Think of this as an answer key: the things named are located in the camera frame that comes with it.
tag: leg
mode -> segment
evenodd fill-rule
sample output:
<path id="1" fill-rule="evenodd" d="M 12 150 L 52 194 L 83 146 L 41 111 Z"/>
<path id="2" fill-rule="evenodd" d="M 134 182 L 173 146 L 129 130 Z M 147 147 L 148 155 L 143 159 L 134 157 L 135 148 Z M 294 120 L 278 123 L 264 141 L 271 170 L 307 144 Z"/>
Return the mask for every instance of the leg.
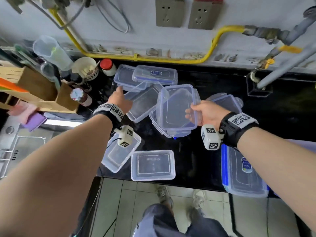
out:
<path id="1" fill-rule="evenodd" d="M 165 186 L 157 188 L 160 204 L 149 206 L 143 214 L 143 219 L 137 224 L 133 237 L 184 237 L 174 220 L 173 201 Z"/>
<path id="2" fill-rule="evenodd" d="M 188 212 L 192 224 L 188 227 L 186 235 L 190 237 L 228 237 L 217 220 L 204 217 L 204 200 L 204 191 L 195 190 L 193 192 L 193 207 Z"/>

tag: red cap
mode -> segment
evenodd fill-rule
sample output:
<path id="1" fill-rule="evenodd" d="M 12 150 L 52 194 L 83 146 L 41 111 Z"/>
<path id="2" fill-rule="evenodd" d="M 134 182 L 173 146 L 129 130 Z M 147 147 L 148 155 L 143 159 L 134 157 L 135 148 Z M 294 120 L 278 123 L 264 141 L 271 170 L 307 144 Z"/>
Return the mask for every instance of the red cap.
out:
<path id="1" fill-rule="evenodd" d="M 103 69 L 103 70 L 109 70 L 111 69 L 113 66 L 113 63 L 112 63 L 112 60 L 111 59 L 103 59 L 101 60 L 100 62 L 100 67 Z"/>

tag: white jar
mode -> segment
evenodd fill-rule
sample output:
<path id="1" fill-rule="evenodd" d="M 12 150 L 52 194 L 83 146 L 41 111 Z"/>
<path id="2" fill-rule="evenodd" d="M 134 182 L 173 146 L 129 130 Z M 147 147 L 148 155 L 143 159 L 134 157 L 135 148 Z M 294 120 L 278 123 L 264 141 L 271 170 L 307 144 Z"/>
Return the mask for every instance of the white jar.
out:
<path id="1" fill-rule="evenodd" d="M 113 64 L 111 59 L 101 60 L 100 67 L 103 73 L 107 76 L 114 76 L 117 71 L 116 66 Z"/>

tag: gray shorts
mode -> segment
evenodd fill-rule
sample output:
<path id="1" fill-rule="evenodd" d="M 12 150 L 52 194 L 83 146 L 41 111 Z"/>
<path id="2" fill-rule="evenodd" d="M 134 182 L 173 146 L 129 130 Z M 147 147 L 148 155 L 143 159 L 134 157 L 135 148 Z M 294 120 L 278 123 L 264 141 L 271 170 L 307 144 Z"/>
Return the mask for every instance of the gray shorts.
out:
<path id="1" fill-rule="evenodd" d="M 228 237 L 221 224 L 214 219 L 197 214 L 185 234 L 179 232 L 176 221 L 168 208 L 162 204 L 149 206 L 143 219 L 137 224 L 133 237 Z"/>

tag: blue label sticker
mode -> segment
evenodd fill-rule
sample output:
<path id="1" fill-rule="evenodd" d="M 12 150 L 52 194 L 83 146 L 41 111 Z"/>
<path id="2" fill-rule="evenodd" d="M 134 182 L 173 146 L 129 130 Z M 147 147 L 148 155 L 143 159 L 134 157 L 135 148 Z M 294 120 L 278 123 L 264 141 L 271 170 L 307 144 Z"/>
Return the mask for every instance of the blue label sticker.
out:
<path id="1" fill-rule="evenodd" d="M 251 164 L 246 160 L 245 157 L 241 159 L 242 163 L 242 171 L 245 173 L 251 173 L 252 172 L 252 166 Z"/>
<path id="2" fill-rule="evenodd" d="M 162 75 L 162 72 L 161 71 L 151 71 L 152 75 Z"/>

